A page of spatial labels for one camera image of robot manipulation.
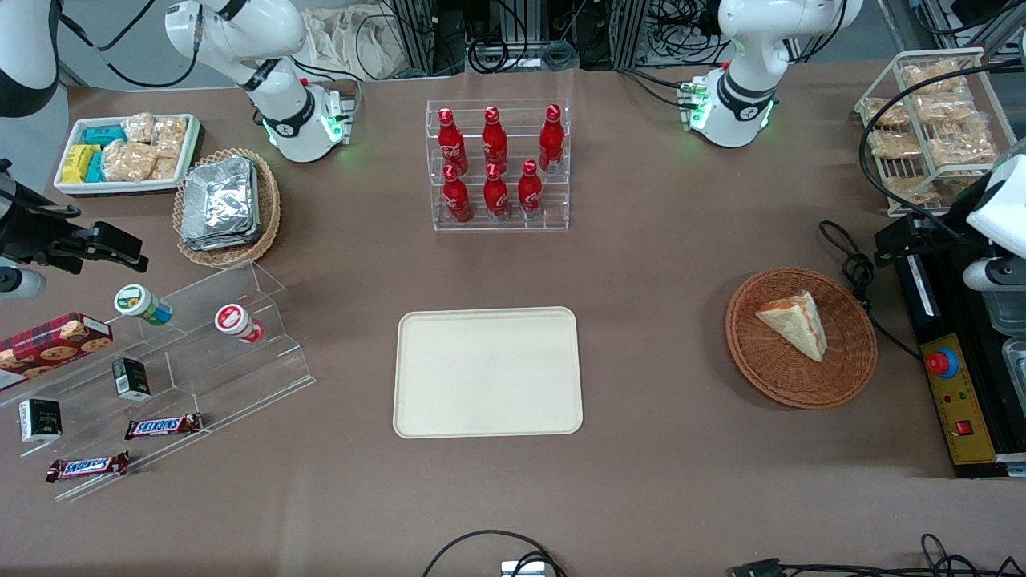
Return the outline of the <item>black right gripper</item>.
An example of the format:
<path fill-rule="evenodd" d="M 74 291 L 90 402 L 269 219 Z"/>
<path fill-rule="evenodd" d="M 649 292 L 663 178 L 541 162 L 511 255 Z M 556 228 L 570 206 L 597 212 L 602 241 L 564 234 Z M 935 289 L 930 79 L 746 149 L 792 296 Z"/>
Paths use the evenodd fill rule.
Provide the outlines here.
<path fill-rule="evenodd" d="M 1 249 L 22 265 L 36 262 L 62 270 L 80 270 L 82 260 L 105 260 L 146 273 L 149 259 L 135 235 L 96 222 L 89 228 L 72 223 L 81 211 L 60 207 L 22 185 L 2 186 Z"/>

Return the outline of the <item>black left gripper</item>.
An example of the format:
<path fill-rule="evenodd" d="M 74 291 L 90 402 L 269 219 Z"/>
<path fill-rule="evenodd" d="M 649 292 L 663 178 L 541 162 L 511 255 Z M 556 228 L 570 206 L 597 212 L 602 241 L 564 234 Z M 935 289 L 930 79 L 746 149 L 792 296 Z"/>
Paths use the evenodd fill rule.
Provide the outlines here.
<path fill-rule="evenodd" d="M 875 266 L 887 268 L 902 258 L 928 248 L 951 248 L 960 245 L 972 251 L 990 251 L 989 238 L 966 222 L 968 216 L 981 207 L 987 188 L 986 180 L 975 180 L 956 195 L 948 211 L 941 216 L 928 209 L 919 209 L 920 216 L 906 213 L 901 218 L 893 219 L 873 237 Z"/>

